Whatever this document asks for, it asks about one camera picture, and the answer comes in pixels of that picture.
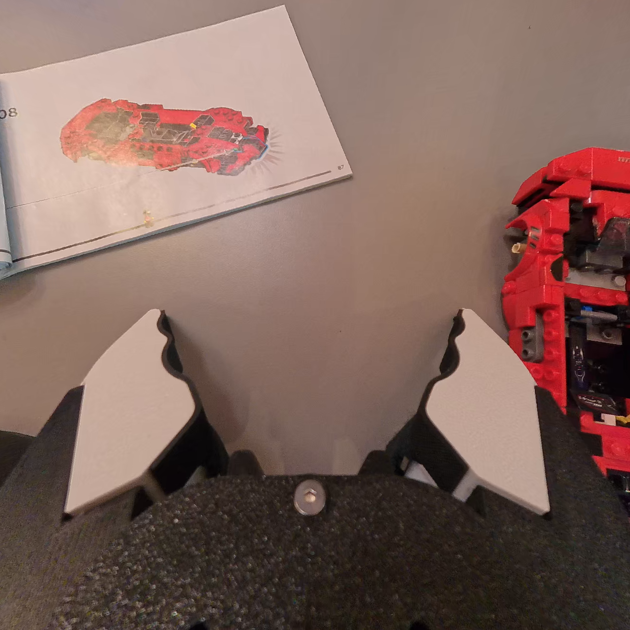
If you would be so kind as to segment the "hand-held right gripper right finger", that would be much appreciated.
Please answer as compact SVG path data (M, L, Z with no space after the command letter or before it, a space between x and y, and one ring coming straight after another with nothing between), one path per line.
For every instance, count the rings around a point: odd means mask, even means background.
M460 309L439 374L394 436L397 474L484 511L493 493L550 512L535 382L483 319Z

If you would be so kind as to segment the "lego instruction booklet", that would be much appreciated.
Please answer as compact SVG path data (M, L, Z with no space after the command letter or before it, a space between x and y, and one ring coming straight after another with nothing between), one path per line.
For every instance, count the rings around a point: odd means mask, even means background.
M284 6L5 73L1 278L351 176Z

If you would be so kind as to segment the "red lego car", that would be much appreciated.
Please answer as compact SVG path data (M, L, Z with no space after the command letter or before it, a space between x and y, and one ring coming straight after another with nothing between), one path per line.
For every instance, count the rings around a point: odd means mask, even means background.
M629 510L629 151L589 147L527 178L506 225L508 343L577 423Z

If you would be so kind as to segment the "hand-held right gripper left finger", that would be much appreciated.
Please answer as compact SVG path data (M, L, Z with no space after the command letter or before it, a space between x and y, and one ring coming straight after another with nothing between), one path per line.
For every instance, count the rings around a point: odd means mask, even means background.
M83 381L64 513L134 489L162 501L200 468L219 474L219 437L183 374L165 313L152 309Z

